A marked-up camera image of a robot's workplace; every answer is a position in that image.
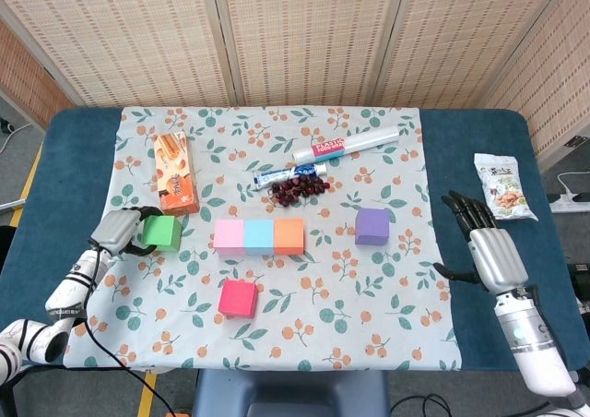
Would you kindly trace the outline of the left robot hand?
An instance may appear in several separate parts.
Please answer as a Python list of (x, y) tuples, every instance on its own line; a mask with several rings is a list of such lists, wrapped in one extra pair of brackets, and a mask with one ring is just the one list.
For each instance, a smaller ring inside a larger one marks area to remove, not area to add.
[(96, 249), (105, 250), (111, 256), (129, 254), (147, 256), (156, 250), (155, 245), (145, 248), (133, 244), (141, 222), (151, 217), (162, 216), (156, 207), (131, 207), (109, 211), (89, 237), (89, 243)]

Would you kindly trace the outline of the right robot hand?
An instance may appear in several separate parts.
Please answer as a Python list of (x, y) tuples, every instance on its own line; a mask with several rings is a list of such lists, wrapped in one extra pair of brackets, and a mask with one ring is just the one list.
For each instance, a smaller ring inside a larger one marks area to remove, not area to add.
[(528, 274), (511, 235), (500, 228), (489, 207), (474, 198), (453, 190), (442, 196), (442, 202), (453, 212), (474, 261), (472, 272), (453, 272), (441, 263), (435, 270), (444, 278), (480, 284), (498, 295), (525, 287)]

